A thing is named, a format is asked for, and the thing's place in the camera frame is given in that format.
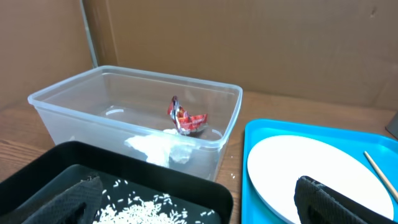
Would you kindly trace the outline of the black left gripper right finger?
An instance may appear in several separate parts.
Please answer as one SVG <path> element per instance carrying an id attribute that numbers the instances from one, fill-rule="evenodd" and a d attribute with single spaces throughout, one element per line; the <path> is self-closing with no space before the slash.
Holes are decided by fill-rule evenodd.
<path id="1" fill-rule="evenodd" d="M 296 182 L 294 202 L 302 224 L 397 224 L 309 176 Z"/>

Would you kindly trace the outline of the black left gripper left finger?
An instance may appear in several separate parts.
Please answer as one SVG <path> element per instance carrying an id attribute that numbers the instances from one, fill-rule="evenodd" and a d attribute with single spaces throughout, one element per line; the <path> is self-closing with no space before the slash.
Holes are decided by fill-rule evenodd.
<path id="1" fill-rule="evenodd" d="M 81 180 L 62 192 L 37 200 L 1 216 L 2 224 L 93 223 L 102 203 L 98 176 Z"/>

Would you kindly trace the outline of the white tissue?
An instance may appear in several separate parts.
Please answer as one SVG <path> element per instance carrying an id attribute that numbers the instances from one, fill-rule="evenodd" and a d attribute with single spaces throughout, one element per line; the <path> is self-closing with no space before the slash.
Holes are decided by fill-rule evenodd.
<path id="1" fill-rule="evenodd" d="M 196 149 L 194 144 L 155 134 L 134 136 L 126 139 L 124 144 L 144 153 L 147 156 L 146 162 L 167 168 L 170 167 L 170 159 L 178 164 L 186 164 Z"/>

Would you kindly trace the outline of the red snack wrapper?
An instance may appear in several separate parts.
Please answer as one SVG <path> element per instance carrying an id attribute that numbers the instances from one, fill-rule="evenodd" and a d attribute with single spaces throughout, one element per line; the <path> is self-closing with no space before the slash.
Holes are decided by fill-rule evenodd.
<path id="1" fill-rule="evenodd" d="M 167 114 L 170 116 L 179 134 L 190 135 L 202 132 L 208 126 L 208 115 L 190 115 L 180 104 L 178 97 L 173 96 Z"/>

